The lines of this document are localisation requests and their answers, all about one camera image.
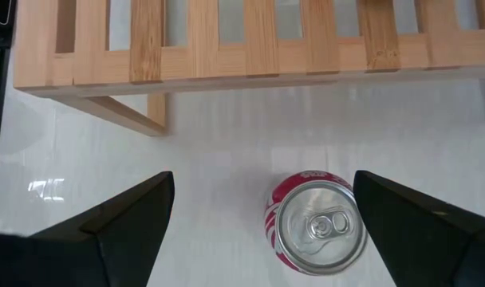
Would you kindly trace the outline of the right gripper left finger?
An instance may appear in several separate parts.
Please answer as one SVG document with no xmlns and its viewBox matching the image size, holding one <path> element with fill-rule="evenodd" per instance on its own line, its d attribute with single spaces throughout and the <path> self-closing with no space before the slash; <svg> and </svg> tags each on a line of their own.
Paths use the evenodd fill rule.
<svg viewBox="0 0 485 287">
<path fill-rule="evenodd" d="M 146 287 L 174 197 L 163 171 L 36 234 L 0 234 L 0 287 Z"/>
</svg>

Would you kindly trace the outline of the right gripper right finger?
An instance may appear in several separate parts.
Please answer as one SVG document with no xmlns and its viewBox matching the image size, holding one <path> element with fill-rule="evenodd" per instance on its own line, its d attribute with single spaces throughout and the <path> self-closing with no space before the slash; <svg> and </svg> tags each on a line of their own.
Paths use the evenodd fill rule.
<svg viewBox="0 0 485 287">
<path fill-rule="evenodd" d="M 397 287 L 485 287 L 485 217 L 369 171 L 353 192 Z"/>
</svg>

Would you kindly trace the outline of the red Star Wars Coke can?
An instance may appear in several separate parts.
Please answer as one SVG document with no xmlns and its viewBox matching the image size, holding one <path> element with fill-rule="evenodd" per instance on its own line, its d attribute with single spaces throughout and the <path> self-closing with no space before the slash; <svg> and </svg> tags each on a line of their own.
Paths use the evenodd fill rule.
<svg viewBox="0 0 485 287">
<path fill-rule="evenodd" d="M 263 218 L 276 256 L 312 276 L 348 269 L 368 239 L 352 187 L 327 171 L 301 171 L 284 179 L 270 192 Z"/>
</svg>

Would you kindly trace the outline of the light wooden slatted shelf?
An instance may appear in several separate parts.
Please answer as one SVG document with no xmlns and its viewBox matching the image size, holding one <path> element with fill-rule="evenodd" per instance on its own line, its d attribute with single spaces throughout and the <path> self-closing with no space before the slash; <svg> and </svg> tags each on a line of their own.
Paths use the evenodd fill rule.
<svg viewBox="0 0 485 287">
<path fill-rule="evenodd" d="M 130 1 L 130 46 L 109 48 L 110 0 L 19 0 L 13 84 L 147 136 L 167 131 L 166 95 L 358 81 L 485 78 L 479 26 L 455 0 L 415 0 L 400 34 L 393 0 L 357 0 L 359 34 L 337 34 L 333 0 L 299 0 L 302 37 L 277 35 L 274 0 L 243 0 L 244 41 L 219 38 L 219 0 L 187 0 L 187 42 L 168 45 L 167 0 Z"/>
</svg>

